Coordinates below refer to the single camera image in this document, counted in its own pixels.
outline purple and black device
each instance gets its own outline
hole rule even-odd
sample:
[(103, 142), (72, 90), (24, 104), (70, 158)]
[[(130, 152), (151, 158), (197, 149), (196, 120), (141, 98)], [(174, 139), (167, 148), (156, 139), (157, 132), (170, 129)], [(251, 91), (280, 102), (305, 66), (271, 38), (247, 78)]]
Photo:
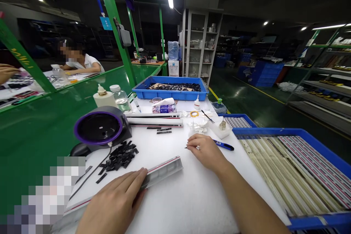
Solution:
[(123, 112), (112, 106), (102, 106), (79, 118), (74, 135), (81, 143), (71, 150), (71, 156), (87, 156), (91, 152), (122, 143), (132, 137), (132, 128)]

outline plastic water bottle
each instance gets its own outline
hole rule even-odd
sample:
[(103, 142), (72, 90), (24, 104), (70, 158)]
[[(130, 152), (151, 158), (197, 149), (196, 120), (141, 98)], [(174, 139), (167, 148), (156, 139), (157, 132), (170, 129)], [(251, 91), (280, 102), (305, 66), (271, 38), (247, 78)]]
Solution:
[(63, 85), (70, 84), (67, 75), (63, 69), (60, 68), (60, 65), (54, 64), (52, 66), (52, 74), (57, 77), (57, 81)]
[(221, 98), (218, 98), (217, 102), (213, 102), (212, 106), (215, 109), (216, 113), (226, 113), (227, 112), (227, 107), (222, 103)]
[(178, 60), (179, 43), (178, 41), (168, 41), (168, 59)]
[(121, 90), (119, 85), (110, 86), (110, 90), (113, 93), (117, 108), (119, 108), (123, 113), (132, 113), (133, 110), (128, 101), (127, 93), (125, 93), (124, 90)]

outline white shirt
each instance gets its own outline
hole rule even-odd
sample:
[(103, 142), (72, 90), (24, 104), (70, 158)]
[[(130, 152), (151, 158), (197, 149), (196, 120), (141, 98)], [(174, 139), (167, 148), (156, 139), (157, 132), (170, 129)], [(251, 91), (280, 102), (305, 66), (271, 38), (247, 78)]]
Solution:
[(84, 65), (85, 67), (83, 67), (78, 61), (68, 61), (66, 62), (66, 65), (70, 66), (71, 68), (92, 68), (93, 67), (93, 63), (96, 62), (100, 65), (101, 67), (101, 71), (100, 72), (105, 72), (105, 70), (103, 69), (101, 63), (94, 57), (89, 56), (88, 54), (85, 54), (85, 61), (84, 61)]

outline blue hanging sign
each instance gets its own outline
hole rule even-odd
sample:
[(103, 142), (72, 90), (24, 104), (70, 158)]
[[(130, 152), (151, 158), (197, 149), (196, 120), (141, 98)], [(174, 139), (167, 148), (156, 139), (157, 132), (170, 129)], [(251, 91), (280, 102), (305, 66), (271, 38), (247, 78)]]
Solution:
[(109, 18), (105, 18), (105, 17), (100, 17), (101, 23), (102, 23), (102, 27), (105, 30), (112, 30), (112, 26), (111, 26), (111, 22)]

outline white glue bottle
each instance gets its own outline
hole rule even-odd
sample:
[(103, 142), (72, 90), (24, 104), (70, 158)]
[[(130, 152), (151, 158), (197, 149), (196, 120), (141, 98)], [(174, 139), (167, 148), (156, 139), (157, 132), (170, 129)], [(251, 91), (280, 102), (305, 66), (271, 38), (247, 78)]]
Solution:
[(196, 110), (200, 110), (199, 95), (197, 95), (197, 99), (196, 99), (196, 101), (194, 101), (194, 108)]
[(96, 106), (101, 107), (101, 106), (112, 106), (116, 107), (116, 102), (113, 98), (113, 93), (110, 91), (106, 91), (100, 84), (98, 87), (98, 92), (94, 94), (94, 100), (96, 103)]

